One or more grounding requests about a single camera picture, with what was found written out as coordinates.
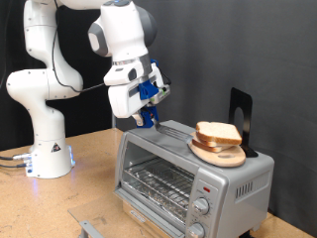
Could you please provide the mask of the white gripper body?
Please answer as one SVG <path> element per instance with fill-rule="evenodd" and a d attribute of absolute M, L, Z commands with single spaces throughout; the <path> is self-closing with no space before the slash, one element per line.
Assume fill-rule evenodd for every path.
<path fill-rule="evenodd" d="M 153 71 L 145 78 L 109 87 L 109 101 L 117 118 L 128 118 L 142 107 L 157 105 L 170 95 L 170 87 L 163 83 L 157 65 L 153 62 L 151 67 Z"/>

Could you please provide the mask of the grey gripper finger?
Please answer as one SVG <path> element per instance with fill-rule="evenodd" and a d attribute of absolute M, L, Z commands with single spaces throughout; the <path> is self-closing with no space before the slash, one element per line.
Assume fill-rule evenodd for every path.
<path fill-rule="evenodd" d="M 135 122 L 136 122 L 136 125 L 138 127 L 143 127 L 144 126 L 144 118 L 143 116 L 141 115 L 140 112 L 136 112 L 132 115 L 132 117 L 134 118 Z"/>

